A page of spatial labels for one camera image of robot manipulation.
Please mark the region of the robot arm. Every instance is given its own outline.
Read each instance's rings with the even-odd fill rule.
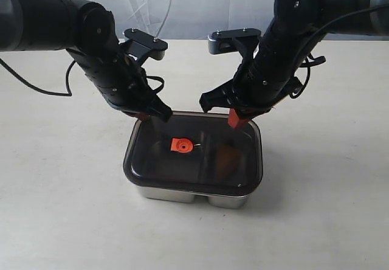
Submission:
[[[171,109],[148,86],[141,67],[161,60],[167,43],[127,30],[119,44],[111,12],[85,0],[0,0],[0,51],[66,49],[115,109],[167,121]]]
[[[294,77],[295,71],[325,61],[311,55],[317,43],[327,33],[389,35],[388,3],[389,0],[275,0],[274,18],[262,37],[255,29],[215,32],[210,36],[211,53],[238,50],[243,62],[232,80],[202,95],[203,110],[230,108],[230,125],[239,128],[269,112],[286,96],[300,95],[306,85]],[[256,46],[258,53],[254,56]]]

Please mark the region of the white table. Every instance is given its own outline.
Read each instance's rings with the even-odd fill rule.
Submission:
[[[35,93],[0,70],[0,269],[388,269],[389,44],[320,43],[306,92],[256,119],[264,179],[241,210],[139,196],[122,162],[134,119],[79,67],[74,97]],[[64,91],[65,52],[0,54]],[[161,98],[200,111],[238,54],[170,41]]]

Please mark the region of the white backdrop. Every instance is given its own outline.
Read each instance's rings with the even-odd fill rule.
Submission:
[[[165,39],[200,39],[217,29],[265,31],[274,0],[92,0],[113,11],[117,33],[130,27]],[[371,39],[330,35],[330,39]]]

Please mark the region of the metal container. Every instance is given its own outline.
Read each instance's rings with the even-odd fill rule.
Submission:
[[[191,203],[206,196],[211,205],[236,209],[259,186],[261,135],[250,121],[240,130],[228,115],[175,112],[167,123],[137,121],[124,171],[147,198]]]

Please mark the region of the transparent brown lid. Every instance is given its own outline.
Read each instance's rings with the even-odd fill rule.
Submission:
[[[227,115],[176,112],[167,123],[138,121],[124,170],[136,185],[244,196],[262,178],[260,131],[254,122],[233,130]]]

